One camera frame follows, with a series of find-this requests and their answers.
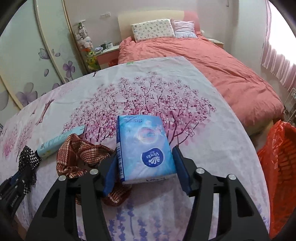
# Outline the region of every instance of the pink bedding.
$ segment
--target pink bedding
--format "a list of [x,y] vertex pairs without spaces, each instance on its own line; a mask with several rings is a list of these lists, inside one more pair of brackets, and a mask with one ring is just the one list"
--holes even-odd
[[158,38],[120,44],[118,63],[184,56],[217,88],[246,130],[279,119],[284,107],[273,88],[254,71],[205,37]]

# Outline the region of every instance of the blue tissue package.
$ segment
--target blue tissue package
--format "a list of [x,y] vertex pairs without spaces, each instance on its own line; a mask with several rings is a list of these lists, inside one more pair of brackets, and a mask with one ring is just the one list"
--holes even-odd
[[116,141],[123,184],[162,180],[176,173],[170,145],[158,116],[118,116]]

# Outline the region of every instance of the barcode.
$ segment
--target barcode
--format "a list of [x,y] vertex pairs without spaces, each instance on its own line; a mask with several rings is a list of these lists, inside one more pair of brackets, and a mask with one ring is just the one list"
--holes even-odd
[[122,159],[121,159],[120,142],[118,142],[116,145],[116,151],[117,151],[117,159],[118,159],[119,176],[120,176],[120,179],[122,179],[124,178],[124,174],[123,174],[123,166],[122,166]]

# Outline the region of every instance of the brown knitted scarf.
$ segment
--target brown knitted scarf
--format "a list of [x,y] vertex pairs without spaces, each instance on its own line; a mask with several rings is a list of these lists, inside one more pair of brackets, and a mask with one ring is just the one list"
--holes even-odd
[[[78,167],[78,161],[82,160],[89,167],[100,164],[102,160],[110,157],[113,150],[104,145],[94,145],[81,140],[76,134],[70,135],[60,147],[57,154],[57,173],[68,178],[81,177],[88,172]],[[109,206],[119,206],[130,195],[131,186],[122,185],[117,178],[114,188],[103,202]],[[81,203],[80,195],[77,195],[76,203]]]

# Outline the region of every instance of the black mesh fabric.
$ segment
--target black mesh fabric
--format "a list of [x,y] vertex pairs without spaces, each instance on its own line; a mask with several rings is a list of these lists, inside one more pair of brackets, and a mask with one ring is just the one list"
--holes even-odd
[[27,166],[30,166],[33,171],[31,179],[27,183],[25,183],[24,194],[28,194],[31,189],[31,186],[35,186],[36,184],[36,169],[41,162],[41,158],[35,154],[28,146],[25,146],[22,152],[20,153],[19,158],[19,172],[23,172]]

